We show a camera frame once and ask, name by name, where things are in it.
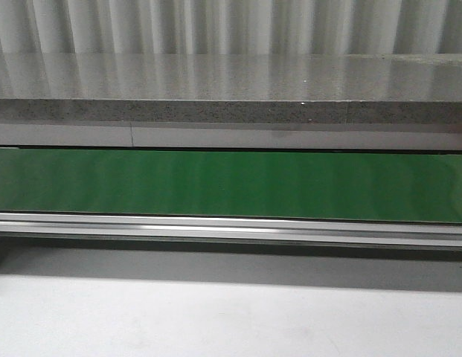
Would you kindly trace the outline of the green conveyor belt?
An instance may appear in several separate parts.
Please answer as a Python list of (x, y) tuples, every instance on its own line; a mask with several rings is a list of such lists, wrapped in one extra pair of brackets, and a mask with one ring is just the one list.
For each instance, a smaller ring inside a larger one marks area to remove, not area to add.
[(462, 155), (0, 148), (0, 211), (462, 224)]

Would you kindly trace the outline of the grey granite counter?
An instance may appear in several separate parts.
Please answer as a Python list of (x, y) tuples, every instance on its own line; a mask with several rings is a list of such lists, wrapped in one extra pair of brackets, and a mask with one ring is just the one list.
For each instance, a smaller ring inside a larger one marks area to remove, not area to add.
[(462, 54), (0, 54), (0, 147), (462, 152)]

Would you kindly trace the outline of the white curtain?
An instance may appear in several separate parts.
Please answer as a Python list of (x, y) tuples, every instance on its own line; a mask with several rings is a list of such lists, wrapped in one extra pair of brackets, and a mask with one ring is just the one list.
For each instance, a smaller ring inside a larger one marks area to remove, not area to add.
[(462, 54), (462, 1), (0, 1), (0, 53)]

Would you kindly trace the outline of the aluminium conveyor frame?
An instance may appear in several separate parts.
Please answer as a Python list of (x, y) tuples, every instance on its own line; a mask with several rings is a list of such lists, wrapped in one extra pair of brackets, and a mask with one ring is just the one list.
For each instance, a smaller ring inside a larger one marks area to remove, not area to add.
[(462, 225), (0, 212), (0, 237), (462, 250)]

